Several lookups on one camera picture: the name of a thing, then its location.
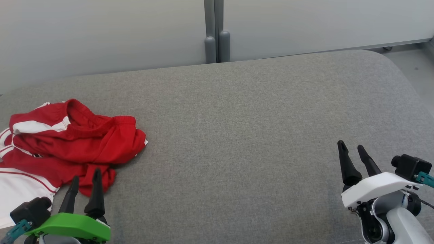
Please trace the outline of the red shorts with white band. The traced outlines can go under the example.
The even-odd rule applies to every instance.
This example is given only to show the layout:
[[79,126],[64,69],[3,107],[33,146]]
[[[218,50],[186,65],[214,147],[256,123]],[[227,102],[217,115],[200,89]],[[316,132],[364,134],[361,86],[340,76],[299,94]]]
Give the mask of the red shorts with white band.
[[14,114],[9,128],[18,148],[73,163],[124,164],[148,143],[134,117],[97,115],[77,99]]

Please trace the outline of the grey fabric sofa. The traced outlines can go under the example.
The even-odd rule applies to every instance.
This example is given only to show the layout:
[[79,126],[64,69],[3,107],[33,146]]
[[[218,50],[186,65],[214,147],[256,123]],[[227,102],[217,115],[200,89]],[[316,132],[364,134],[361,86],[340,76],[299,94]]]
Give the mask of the grey fabric sofa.
[[434,117],[400,69],[366,50],[70,77],[0,96],[0,127],[77,99],[130,115],[149,144],[104,197],[107,244],[363,243],[344,208],[337,142],[357,170],[434,165]]

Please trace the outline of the white partition panel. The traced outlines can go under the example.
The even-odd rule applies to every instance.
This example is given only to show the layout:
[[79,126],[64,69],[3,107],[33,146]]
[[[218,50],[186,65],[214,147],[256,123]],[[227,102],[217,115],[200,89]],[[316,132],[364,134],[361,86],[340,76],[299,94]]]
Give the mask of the white partition panel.
[[231,61],[434,37],[434,0],[224,0]]
[[67,76],[205,64],[203,0],[0,0],[0,94]]

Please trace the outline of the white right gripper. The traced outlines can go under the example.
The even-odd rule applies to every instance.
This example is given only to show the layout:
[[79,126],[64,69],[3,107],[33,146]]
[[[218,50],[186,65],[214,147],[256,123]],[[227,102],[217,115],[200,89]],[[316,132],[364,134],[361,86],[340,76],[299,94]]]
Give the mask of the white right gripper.
[[395,174],[379,169],[362,145],[357,150],[368,173],[362,180],[349,157],[343,140],[337,142],[341,176],[344,187],[341,194],[344,207],[356,214],[361,223],[364,244],[423,244],[423,226],[409,210],[409,188],[419,188]]

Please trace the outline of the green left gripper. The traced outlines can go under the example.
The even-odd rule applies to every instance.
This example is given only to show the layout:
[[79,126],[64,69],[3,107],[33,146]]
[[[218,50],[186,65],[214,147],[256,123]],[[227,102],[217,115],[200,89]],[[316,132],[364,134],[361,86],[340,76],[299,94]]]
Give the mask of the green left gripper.
[[26,236],[43,234],[73,237],[105,243],[111,239],[111,227],[94,218],[103,218],[104,191],[102,173],[97,168],[92,178],[92,192],[88,204],[85,206],[86,215],[74,213],[75,199],[79,192],[79,177],[75,176],[65,194],[58,214],[50,216],[40,227],[26,232]]

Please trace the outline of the red and white jersey shirt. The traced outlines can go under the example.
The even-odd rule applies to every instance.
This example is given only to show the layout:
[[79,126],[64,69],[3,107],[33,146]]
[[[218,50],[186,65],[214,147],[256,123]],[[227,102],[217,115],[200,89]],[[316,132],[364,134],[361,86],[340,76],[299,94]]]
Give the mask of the red and white jersey shirt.
[[8,125],[0,131],[0,228],[14,224],[9,212],[19,204],[36,197],[53,200],[75,176],[79,177],[79,191],[90,196],[96,168],[102,172],[103,191],[107,192],[116,176],[110,165],[73,163],[24,151],[13,144]]

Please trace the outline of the grey partition post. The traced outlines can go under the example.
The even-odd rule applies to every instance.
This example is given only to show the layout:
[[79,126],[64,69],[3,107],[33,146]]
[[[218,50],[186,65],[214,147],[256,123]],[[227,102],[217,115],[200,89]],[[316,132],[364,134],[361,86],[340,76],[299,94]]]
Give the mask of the grey partition post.
[[214,0],[217,62],[230,61],[230,33],[224,29],[224,0]]
[[206,38],[205,43],[205,56],[206,63],[217,62],[217,41],[216,41],[216,28],[215,28],[215,4],[214,0],[203,0],[204,3],[204,16],[205,16],[205,30]]

